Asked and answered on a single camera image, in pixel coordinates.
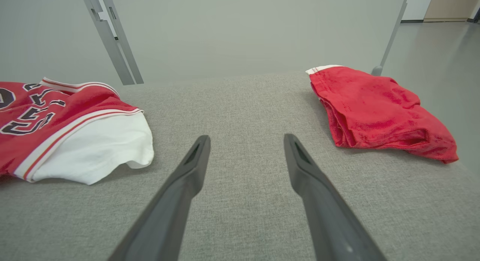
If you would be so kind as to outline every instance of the clothing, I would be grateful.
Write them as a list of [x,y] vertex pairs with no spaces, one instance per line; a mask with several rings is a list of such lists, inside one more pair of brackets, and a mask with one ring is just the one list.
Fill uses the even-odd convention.
[[327,111],[336,146],[401,149],[446,164],[458,160],[449,130],[395,80],[343,66],[307,73]]
[[[109,85],[0,82],[0,95],[0,174],[92,184],[124,162],[151,163],[152,134],[142,110]],[[128,139],[132,133],[138,140]]]

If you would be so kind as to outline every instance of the baseboard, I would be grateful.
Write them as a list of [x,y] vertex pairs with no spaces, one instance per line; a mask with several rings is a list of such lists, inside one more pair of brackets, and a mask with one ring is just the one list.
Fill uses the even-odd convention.
[[401,20],[400,23],[422,23],[423,20]]
[[465,22],[468,18],[425,18],[424,22]]

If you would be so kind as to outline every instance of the beige door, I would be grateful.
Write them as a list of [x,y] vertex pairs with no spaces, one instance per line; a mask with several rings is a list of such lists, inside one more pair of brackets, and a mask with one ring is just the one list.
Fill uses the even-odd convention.
[[425,14],[428,21],[465,21],[478,0],[432,0]]

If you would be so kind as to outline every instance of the glossy floor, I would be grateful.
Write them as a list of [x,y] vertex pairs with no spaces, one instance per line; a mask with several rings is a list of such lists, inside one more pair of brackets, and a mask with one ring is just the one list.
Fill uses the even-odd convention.
[[401,24],[382,75],[415,92],[454,136],[461,163],[480,174],[480,25]]

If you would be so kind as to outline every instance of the folded red garment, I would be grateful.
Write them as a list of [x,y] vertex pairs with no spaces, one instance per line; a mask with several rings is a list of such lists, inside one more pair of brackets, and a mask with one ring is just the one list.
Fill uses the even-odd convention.
[[400,149],[446,164],[458,160],[449,130],[395,80],[343,66],[307,73],[327,110],[336,146]]

